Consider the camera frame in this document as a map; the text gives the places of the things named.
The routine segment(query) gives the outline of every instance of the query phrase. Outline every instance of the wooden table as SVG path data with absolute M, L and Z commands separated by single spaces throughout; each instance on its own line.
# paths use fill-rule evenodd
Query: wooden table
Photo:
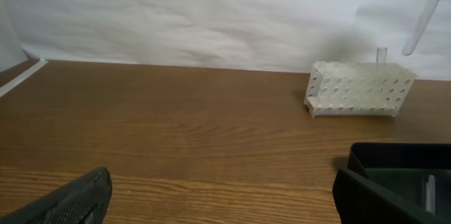
M 396 118 L 312 118 L 308 77 L 51 61 L 0 98 L 0 214 L 106 166 L 105 223 L 339 223 L 353 142 L 450 141 L 451 82 Z

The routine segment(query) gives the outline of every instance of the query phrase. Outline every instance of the black plastic container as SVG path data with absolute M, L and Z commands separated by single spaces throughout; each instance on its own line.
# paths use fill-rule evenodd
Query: black plastic container
M 451 223 L 451 145 L 356 143 L 333 196 L 342 223 Z M 425 179 L 434 177 L 434 214 Z

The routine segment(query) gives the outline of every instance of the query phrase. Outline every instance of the transparent tube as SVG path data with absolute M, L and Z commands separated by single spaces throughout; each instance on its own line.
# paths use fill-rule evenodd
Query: transparent tube
M 378 51 L 376 52 L 376 65 L 385 66 L 386 60 L 387 60 L 387 48 L 378 47 Z
M 424 29 L 428 25 L 431 16 L 434 14 L 435 8 L 440 0 L 428 0 L 426 3 L 426 7 L 421 12 L 420 17 L 418 18 L 418 22 L 416 23 L 416 27 L 412 35 L 407 39 L 404 48 L 402 49 L 402 54 L 408 56 L 412 54 L 415 50 L 418 41 L 420 40 Z

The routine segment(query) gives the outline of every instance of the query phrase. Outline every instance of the white strip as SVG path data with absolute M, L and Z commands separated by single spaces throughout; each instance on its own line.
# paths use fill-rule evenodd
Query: white strip
M 28 68 L 28 70 L 21 73 L 18 77 L 15 77 L 14 80 L 11 80 L 10 82 L 6 83 L 6 85 L 4 85 L 3 87 L 0 87 L 0 97 L 8 93 L 15 86 L 19 85 L 22 81 L 24 81 L 26 78 L 28 78 L 33 73 L 38 71 L 45 64 L 47 64 L 47 61 L 41 58 L 41 61 L 37 62 L 32 67 Z

